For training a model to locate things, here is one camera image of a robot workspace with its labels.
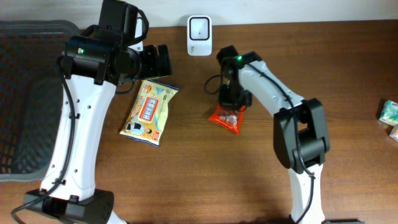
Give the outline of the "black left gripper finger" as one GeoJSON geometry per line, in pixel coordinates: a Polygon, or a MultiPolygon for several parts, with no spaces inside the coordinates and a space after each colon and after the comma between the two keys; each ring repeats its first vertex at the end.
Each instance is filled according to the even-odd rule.
{"type": "Polygon", "coordinates": [[[154,45],[146,46],[147,56],[147,78],[155,78],[159,76],[159,56],[154,45]]]}
{"type": "Polygon", "coordinates": [[[169,50],[166,45],[159,45],[159,76],[165,77],[172,75],[169,50]]]}

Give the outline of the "red snack bag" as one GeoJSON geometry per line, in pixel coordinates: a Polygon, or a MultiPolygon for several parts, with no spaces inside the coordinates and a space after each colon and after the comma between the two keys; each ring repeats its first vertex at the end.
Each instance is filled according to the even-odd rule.
{"type": "Polygon", "coordinates": [[[226,128],[234,134],[239,134],[245,108],[243,106],[241,110],[231,110],[230,108],[218,105],[208,120],[226,128]]]}

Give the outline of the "yellow wet wipes pack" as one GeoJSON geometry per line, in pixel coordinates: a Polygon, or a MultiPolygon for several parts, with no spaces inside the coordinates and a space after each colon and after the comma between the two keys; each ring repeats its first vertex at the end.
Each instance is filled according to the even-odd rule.
{"type": "Polygon", "coordinates": [[[169,114],[169,101],[177,92],[176,86],[144,80],[120,135],[158,147],[169,114]]]}

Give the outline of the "teal tissue pack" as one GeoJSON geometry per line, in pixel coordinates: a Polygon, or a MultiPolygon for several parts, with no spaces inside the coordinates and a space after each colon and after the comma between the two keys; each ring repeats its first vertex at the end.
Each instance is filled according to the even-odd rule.
{"type": "Polygon", "coordinates": [[[398,104],[394,101],[387,100],[379,117],[379,120],[391,126],[397,125],[398,104]]]}

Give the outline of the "orange tissue pack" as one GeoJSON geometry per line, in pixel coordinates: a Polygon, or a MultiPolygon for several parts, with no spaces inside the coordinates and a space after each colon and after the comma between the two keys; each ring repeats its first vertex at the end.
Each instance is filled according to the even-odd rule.
{"type": "Polygon", "coordinates": [[[395,141],[398,141],[398,125],[395,125],[391,132],[389,133],[389,136],[394,139],[395,141]]]}

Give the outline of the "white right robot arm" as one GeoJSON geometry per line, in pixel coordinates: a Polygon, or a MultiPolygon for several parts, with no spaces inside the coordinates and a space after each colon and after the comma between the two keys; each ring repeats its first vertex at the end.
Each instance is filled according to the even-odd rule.
{"type": "Polygon", "coordinates": [[[256,97],[273,117],[274,152],[289,172],[293,223],[324,223],[320,177],[330,140],[321,102],[306,100],[286,87],[255,52],[238,54],[234,46],[217,56],[222,79],[219,102],[232,110],[246,109],[256,97]]]}

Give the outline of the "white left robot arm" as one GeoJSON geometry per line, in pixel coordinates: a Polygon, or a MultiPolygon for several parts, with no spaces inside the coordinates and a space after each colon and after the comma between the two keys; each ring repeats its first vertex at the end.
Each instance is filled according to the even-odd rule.
{"type": "Polygon", "coordinates": [[[138,7],[104,1],[99,23],[73,36],[57,58],[62,113],[52,158],[38,189],[23,208],[62,223],[121,223],[114,194],[95,184],[104,119],[117,86],[172,74],[166,45],[135,50],[149,30],[138,7]]]}

